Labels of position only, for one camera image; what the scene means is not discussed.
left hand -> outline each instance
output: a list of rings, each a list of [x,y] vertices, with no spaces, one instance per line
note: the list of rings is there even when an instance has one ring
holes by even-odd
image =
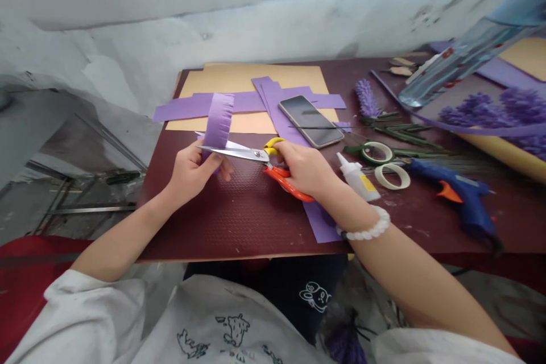
[[[212,153],[204,163],[201,163],[202,149],[197,147],[199,144],[202,144],[202,140],[195,141],[176,154],[171,181],[165,188],[169,191],[168,197],[174,201],[176,209],[196,197],[218,167],[222,178],[225,181],[231,180],[233,172],[231,162],[222,155]]]

white bead bracelet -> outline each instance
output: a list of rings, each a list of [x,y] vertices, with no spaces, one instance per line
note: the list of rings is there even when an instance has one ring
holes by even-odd
[[[372,240],[373,238],[381,236],[391,224],[391,217],[383,208],[375,205],[372,206],[379,215],[379,221],[374,227],[362,232],[345,232],[336,226],[337,234],[345,240]]]

white glue bottle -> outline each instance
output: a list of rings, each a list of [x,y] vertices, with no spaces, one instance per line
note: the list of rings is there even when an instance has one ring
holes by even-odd
[[[340,169],[345,181],[361,198],[366,202],[371,202],[381,197],[374,185],[362,173],[362,165],[358,162],[348,162],[339,152],[337,157],[340,159]]]

black shorts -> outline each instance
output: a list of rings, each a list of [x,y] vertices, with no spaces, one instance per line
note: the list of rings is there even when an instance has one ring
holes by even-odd
[[[326,306],[347,266],[347,255],[275,258],[258,274],[245,261],[190,263],[184,280],[194,274],[216,276],[256,290],[267,298],[311,345]]]

textured table mat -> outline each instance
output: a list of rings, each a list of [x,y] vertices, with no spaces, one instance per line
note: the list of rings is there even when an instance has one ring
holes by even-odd
[[[344,61],[312,62],[320,65],[328,89],[341,94],[346,110],[337,110],[340,121],[357,125],[354,116],[358,102],[353,92],[360,78],[370,80],[379,106],[387,110],[398,107],[383,92],[369,71],[388,68],[388,59],[354,59]],[[179,76],[175,97],[180,93],[188,71]],[[389,86],[399,92],[403,78],[383,74]],[[466,88],[482,90],[500,88],[479,76],[470,76],[461,83]],[[369,138],[392,147],[407,147],[370,130],[355,130]],[[427,131],[431,141],[441,143],[455,152],[472,152],[475,148],[443,131]],[[274,135],[231,134],[230,140],[249,147],[262,147]],[[190,131],[168,131],[163,127],[143,184],[139,205],[158,194],[168,183],[178,150],[195,140]],[[356,144],[349,136],[345,141]],[[339,163],[336,152],[344,142],[321,152],[336,170]],[[233,180],[224,183],[212,178],[204,191],[176,212],[145,249],[140,260],[215,260],[267,257],[272,255],[344,253],[350,249],[344,242],[315,241],[303,207],[299,201],[262,174],[262,169],[247,161],[234,161]],[[485,243],[466,236],[460,229],[460,219],[449,201],[437,197],[439,184],[413,179],[410,188],[389,191],[382,188],[373,176],[372,182],[382,197],[374,202],[385,208],[393,222],[431,254],[481,253],[489,257]],[[544,189],[530,187],[512,180],[482,175],[480,179],[497,192],[483,199],[491,216],[497,218],[497,231],[507,253],[546,253],[546,235],[543,232],[546,210]]]

